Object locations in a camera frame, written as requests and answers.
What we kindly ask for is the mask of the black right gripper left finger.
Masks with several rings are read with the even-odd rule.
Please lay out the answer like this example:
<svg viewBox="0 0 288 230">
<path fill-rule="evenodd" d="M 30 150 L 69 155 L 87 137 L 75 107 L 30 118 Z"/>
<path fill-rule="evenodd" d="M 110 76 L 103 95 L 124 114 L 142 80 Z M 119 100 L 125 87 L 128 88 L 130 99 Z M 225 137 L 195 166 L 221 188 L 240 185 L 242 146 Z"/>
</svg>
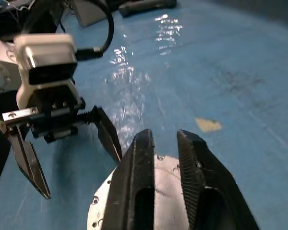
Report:
<svg viewBox="0 0 288 230">
<path fill-rule="evenodd" d="M 153 230 L 155 208 L 152 131 L 137 133 L 111 179 L 102 230 Z"/>
</svg>

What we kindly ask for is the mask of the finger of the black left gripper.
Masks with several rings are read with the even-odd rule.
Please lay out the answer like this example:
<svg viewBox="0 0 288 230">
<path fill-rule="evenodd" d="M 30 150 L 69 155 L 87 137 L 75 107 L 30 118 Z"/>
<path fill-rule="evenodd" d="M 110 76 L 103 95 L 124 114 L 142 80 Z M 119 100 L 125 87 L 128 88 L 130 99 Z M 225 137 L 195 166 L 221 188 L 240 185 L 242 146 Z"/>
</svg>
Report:
<svg viewBox="0 0 288 230">
<path fill-rule="evenodd" d="M 115 162 L 122 159 L 122 150 L 116 128 L 102 107 L 94 106 L 87 115 L 87 122 L 97 127 L 98 138 L 106 152 Z"/>
<path fill-rule="evenodd" d="M 26 124 L 7 126 L 7 136 L 19 170 L 45 199 L 51 199 L 50 189 L 34 146 L 25 140 L 29 130 L 30 126 Z"/>
</svg>

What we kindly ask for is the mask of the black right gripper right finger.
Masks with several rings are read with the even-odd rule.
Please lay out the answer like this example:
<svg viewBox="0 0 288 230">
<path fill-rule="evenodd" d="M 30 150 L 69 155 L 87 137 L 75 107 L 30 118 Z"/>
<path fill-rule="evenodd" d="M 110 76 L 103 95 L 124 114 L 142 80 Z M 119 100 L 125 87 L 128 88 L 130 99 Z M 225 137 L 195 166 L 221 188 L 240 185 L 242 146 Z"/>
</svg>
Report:
<svg viewBox="0 0 288 230">
<path fill-rule="evenodd" d="M 179 130 L 177 143 L 190 230 L 260 230 L 234 177 L 206 142 Z"/>
</svg>

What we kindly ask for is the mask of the silver round cover plate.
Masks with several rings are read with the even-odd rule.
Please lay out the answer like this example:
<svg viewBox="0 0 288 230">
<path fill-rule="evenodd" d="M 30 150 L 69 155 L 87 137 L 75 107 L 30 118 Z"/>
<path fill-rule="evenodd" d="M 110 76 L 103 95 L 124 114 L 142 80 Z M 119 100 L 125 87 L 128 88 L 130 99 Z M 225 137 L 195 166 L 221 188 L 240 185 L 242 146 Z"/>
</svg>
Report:
<svg viewBox="0 0 288 230">
<path fill-rule="evenodd" d="M 154 230 L 190 230 L 180 180 L 179 160 L 155 155 Z M 94 194 L 87 215 L 87 230 L 101 230 L 113 173 Z"/>
</svg>

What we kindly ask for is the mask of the tan paper patch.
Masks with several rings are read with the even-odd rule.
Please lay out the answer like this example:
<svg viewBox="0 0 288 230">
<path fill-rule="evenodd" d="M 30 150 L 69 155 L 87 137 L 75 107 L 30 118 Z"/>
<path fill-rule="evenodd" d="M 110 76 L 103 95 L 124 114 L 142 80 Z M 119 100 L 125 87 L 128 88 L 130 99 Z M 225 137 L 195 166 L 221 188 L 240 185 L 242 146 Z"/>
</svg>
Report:
<svg viewBox="0 0 288 230">
<path fill-rule="evenodd" d="M 204 133 L 220 131 L 223 128 L 220 122 L 212 119 L 196 117 L 195 122 Z"/>
</svg>

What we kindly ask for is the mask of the black background equipment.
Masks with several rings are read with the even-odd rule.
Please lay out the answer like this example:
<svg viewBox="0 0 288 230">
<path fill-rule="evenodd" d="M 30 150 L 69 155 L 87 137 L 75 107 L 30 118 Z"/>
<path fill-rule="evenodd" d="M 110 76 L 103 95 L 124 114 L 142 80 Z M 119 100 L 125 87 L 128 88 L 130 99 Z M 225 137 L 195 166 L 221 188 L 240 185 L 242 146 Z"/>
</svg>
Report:
<svg viewBox="0 0 288 230">
<path fill-rule="evenodd" d="M 54 33 L 63 14 L 62 0 L 0 0 L 0 40 L 11 42 L 30 16 L 43 12 L 30 33 Z"/>
</svg>

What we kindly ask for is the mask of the grey box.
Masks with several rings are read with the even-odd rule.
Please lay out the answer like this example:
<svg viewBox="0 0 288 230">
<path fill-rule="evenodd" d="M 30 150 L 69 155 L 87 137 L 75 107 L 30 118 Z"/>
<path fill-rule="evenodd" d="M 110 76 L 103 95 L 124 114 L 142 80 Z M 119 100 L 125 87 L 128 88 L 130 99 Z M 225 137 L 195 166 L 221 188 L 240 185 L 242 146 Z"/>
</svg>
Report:
<svg viewBox="0 0 288 230">
<path fill-rule="evenodd" d="M 88 27 L 106 19 L 104 12 L 87 0 L 71 0 L 71 6 L 81 27 Z"/>
</svg>

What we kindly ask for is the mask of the dark grey bar tool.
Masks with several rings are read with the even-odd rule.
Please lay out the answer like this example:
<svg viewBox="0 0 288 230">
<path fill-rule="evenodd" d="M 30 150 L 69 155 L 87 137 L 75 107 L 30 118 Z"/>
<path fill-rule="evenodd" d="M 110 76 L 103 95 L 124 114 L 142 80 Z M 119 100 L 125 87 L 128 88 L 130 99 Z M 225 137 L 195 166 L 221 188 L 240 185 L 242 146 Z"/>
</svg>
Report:
<svg viewBox="0 0 288 230">
<path fill-rule="evenodd" d="M 119 6 L 119 13 L 123 17 L 159 8 L 176 7 L 177 0 L 137 0 L 128 1 Z"/>
</svg>

